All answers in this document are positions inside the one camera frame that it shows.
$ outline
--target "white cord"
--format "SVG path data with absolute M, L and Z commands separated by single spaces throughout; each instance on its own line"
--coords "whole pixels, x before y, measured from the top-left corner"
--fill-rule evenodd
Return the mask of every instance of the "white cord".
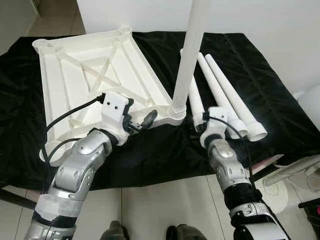
M 310 192 L 310 191 L 311 191 L 311 192 L 320 191 L 320 188 L 312 187 L 311 184 L 309 183 L 310 177 L 315 177 L 315 178 L 317 178 L 317 179 L 320 179 L 320 177 L 318 177 L 318 176 L 310 175 L 310 176 L 307 177 L 306 181 L 307 181 L 308 187 L 309 187 L 310 189 L 304 189 L 304 188 L 302 188 L 302 187 L 297 186 L 295 183 L 293 183 L 293 182 L 289 179 L 289 177 L 290 177 L 290 176 L 288 176 L 288 178 L 286 178 L 286 180 L 287 180 L 289 183 L 291 183 L 292 186 L 294 186 L 296 189 L 300 189 L 300 190 L 308 191 L 308 192 Z
M 288 166 L 277 165 L 275 162 L 273 163 L 273 166 L 275 166 L 275 167 L 278 168 L 278 169 L 284 169 L 284 168 L 288 167 Z M 303 170 L 301 170 L 301 171 L 298 171 L 298 172 L 287 173 L 287 174 L 281 173 L 281 174 L 282 174 L 282 175 L 286 175 L 286 176 L 293 176 L 293 175 L 302 174 L 302 173 L 305 172 L 305 171 L 306 171 L 306 168 L 303 169 Z
M 264 184 L 262 184 L 262 186 L 263 186 L 263 190 L 265 191 L 265 193 L 267 193 L 267 194 L 270 195 L 270 196 L 276 196 L 276 195 L 278 195 L 278 193 L 279 193 L 279 188 L 278 188 L 278 184 L 277 184 L 277 183 L 275 184 L 275 186 L 276 186 L 276 193 L 268 192 L 268 190 L 266 189 L 266 186 L 265 186 Z
M 314 192 L 320 191 L 320 188 L 319 188 L 319 187 L 318 187 L 318 188 L 313 187 L 312 184 L 310 183 L 310 178 L 311 178 L 311 177 L 314 177 L 314 178 L 320 180 L 320 177 L 318 177 L 318 176 L 315 176 L 315 175 L 310 175 L 310 176 L 308 176 L 308 177 L 306 178 L 306 182 L 308 183 L 309 188 L 311 188 Z

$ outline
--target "cable connector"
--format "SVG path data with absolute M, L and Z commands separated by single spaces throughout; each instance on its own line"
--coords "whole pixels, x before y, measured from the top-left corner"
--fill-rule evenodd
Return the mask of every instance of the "cable connector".
M 144 117 L 143 122 L 141 124 L 130 121 L 129 127 L 137 132 L 147 130 L 152 126 L 157 116 L 158 111 L 154 109 Z
M 104 104 L 105 97 L 106 97 L 106 93 L 103 92 L 100 96 L 96 97 L 96 101 L 101 103 L 101 104 Z
M 208 112 L 208 111 L 205 111 L 203 114 L 202 114 L 202 120 L 204 120 L 204 121 L 209 121 L 209 119 L 210 119 L 210 112 Z

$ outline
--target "white floor tile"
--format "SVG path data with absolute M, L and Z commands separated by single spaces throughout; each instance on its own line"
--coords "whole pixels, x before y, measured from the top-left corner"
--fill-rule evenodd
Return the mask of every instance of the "white floor tile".
M 285 186 L 289 195 L 288 205 L 285 210 L 277 214 L 279 221 L 292 240 L 317 240 L 312 225 L 307 220 L 306 212 L 298 208 L 300 200 L 293 186 L 287 182 Z
M 0 200 L 0 239 L 15 239 L 21 211 L 21 206 Z
M 76 222 L 75 240 L 98 240 L 112 220 L 121 222 L 121 189 L 90 191 Z
M 75 16 L 75 20 L 72 26 L 71 35 L 86 34 L 84 23 L 80 15 Z
M 57 15 L 38 17 L 29 30 L 29 37 L 56 37 L 70 35 L 75 16 Z
M 41 16 L 75 15 L 77 0 L 43 0 L 38 9 Z
M 19 226 L 16 232 L 15 240 L 24 240 L 25 235 L 29 229 L 31 218 L 34 211 L 28 208 L 23 208 L 21 213 L 21 218 L 19 222 Z
M 229 210 L 226 207 L 224 194 L 218 183 L 217 176 L 208 175 L 206 178 L 219 216 L 224 238 L 225 240 L 233 240 L 235 228 L 230 223 Z
M 35 191 L 35 190 L 27 190 L 26 191 L 26 198 L 30 199 L 34 202 L 38 202 L 39 196 L 40 196 L 40 191 Z
M 131 240 L 164 240 L 167 227 L 179 224 L 224 239 L 205 176 L 123 188 L 122 221 Z
M 294 184 L 296 194 L 299 196 L 299 199 L 301 200 L 301 202 L 306 202 L 306 201 L 320 198 L 319 191 L 312 191 L 312 189 L 309 188 L 307 183 L 307 176 L 304 173 L 290 176 L 289 179 Z M 313 182 L 313 183 L 312 181 L 310 182 L 311 184 L 315 185 L 314 187 L 317 186 L 316 185 L 317 182 Z
M 6 191 L 8 191 L 10 193 L 19 195 L 21 197 L 25 197 L 26 196 L 26 192 L 27 192 L 27 190 L 24 189 L 24 188 L 19 188 L 19 187 L 15 187 L 15 186 L 11 186 L 11 185 L 5 186 L 2 189 L 6 190 Z
M 278 181 L 271 186 L 264 186 L 264 179 L 255 182 L 255 186 L 261 191 L 263 200 L 275 214 L 281 213 L 288 206 L 289 194 L 284 181 Z

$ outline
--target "white plastic tube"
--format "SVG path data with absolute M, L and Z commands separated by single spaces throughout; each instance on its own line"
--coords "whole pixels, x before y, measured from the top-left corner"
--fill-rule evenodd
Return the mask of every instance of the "white plastic tube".
M 189 88 L 189 101 L 192 111 L 193 125 L 194 128 L 198 130 L 198 126 L 205 122 L 203 120 L 203 113 L 205 112 L 205 109 L 194 77 L 192 77 Z
M 193 0 L 184 39 L 183 54 L 176 78 L 174 94 L 168 114 L 172 118 L 183 119 L 186 116 L 186 102 L 197 55 L 204 35 L 209 12 L 210 0 Z
M 206 62 L 204 56 L 201 52 L 198 53 L 198 63 L 202 69 L 203 75 L 211 89 L 211 92 L 214 96 L 214 99 L 219 107 L 225 107 L 228 112 L 227 122 L 234 127 L 242 137 L 244 137 L 248 130 L 246 125 L 242 120 L 240 120 L 232 108 L 228 98 L 226 97 L 224 91 L 220 87 L 215 75 L 212 73 L 208 63 Z M 238 139 L 239 136 L 229 127 L 227 127 L 227 132 L 229 133 L 232 139 Z
M 267 136 L 268 133 L 264 126 L 260 122 L 258 122 L 252 115 L 246 104 L 242 101 L 234 87 L 230 84 L 224 73 L 221 71 L 213 57 L 210 54 L 207 54 L 205 56 L 205 59 L 209 64 L 213 74 L 215 75 L 215 78 L 218 80 L 225 95 L 230 101 L 236 114 L 246 124 L 248 129 L 247 137 L 249 141 L 259 141 Z

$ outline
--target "black fabric tablecloth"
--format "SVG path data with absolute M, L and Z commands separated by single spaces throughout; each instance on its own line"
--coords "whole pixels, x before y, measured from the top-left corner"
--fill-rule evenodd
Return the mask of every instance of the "black fabric tablecloth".
M 172 97 L 184 32 L 134 32 L 133 37 Z M 21 37 L 0 56 L 0 184 L 41 189 L 45 166 L 38 157 L 45 142 L 45 109 L 37 37 Z M 268 132 L 250 142 L 253 163 L 276 154 L 293 162 L 320 153 L 320 133 L 284 87 L 261 53 L 241 33 L 206 33 L 201 52 L 210 53 Z M 216 102 L 196 66 L 194 76 L 207 109 Z M 146 186 L 212 173 L 195 133 L 188 103 L 181 126 L 163 125 L 133 135 L 113 150 L 97 171 L 91 189 Z M 248 165 L 238 140 L 230 145 Z

